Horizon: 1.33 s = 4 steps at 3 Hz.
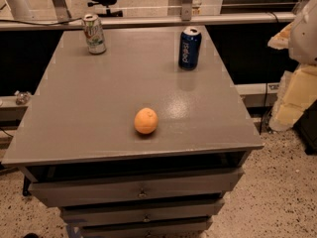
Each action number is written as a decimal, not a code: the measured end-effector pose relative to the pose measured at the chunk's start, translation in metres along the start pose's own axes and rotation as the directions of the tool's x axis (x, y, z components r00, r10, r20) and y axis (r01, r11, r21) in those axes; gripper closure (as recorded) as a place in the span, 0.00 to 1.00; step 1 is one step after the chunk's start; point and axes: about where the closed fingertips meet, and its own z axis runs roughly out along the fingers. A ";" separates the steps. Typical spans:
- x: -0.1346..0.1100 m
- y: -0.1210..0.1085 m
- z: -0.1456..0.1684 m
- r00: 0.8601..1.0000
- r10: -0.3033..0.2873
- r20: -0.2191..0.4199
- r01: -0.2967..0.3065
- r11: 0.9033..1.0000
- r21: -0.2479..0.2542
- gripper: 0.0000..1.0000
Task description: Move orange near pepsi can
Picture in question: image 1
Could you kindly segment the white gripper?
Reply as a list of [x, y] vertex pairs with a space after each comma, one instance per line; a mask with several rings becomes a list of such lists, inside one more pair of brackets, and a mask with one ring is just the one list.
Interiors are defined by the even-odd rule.
[[268, 122], [273, 131], [286, 131], [317, 100], [317, 0], [309, 0], [293, 25], [286, 25], [267, 45], [276, 50], [288, 48], [289, 56], [303, 63], [295, 72], [283, 74]]

